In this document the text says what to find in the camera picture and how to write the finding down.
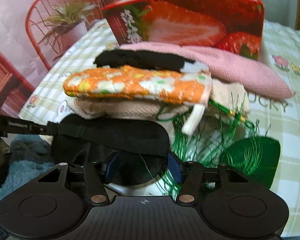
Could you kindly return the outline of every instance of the orange floral cloth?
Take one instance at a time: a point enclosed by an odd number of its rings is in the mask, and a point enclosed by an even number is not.
[[[128,65],[94,68],[73,74],[63,84],[71,97],[146,98],[172,104],[207,105],[211,91],[210,72],[153,71]]]

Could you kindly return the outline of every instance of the blue fur rug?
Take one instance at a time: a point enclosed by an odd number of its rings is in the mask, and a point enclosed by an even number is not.
[[[0,200],[55,165],[50,145],[39,135],[18,135],[10,144],[9,174],[0,188]],[[0,239],[5,233],[0,228]]]

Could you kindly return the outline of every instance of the checkered tablecloth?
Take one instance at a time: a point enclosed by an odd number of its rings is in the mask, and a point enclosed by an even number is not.
[[[20,118],[40,124],[62,120],[72,112],[65,101],[71,98],[63,92],[63,81],[71,73],[93,68],[95,57],[115,45],[116,39],[106,20],[98,22],[45,76],[21,110]],[[260,120],[261,135],[271,125],[268,136],[280,141],[281,157],[271,190],[286,201],[290,210],[282,236],[297,236],[300,235],[300,31],[266,21],[260,60],[297,92],[294,98],[283,102],[249,94],[249,119]],[[173,133],[169,123],[164,126],[168,133]],[[113,185],[113,188],[127,195],[160,194],[152,182],[130,188]]]

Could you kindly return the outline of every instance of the metal screw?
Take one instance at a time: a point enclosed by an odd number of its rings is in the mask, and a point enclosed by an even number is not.
[[[179,200],[183,203],[189,203],[189,202],[192,202],[194,201],[194,196],[191,196],[191,195],[181,195],[179,197]]]
[[[94,195],[91,197],[91,201],[95,203],[102,203],[106,200],[107,200],[106,196],[103,195]]]

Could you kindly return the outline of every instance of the strawberry box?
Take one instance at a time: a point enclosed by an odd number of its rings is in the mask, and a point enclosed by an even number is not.
[[[258,59],[261,0],[118,0],[103,9],[118,43],[209,46]]]

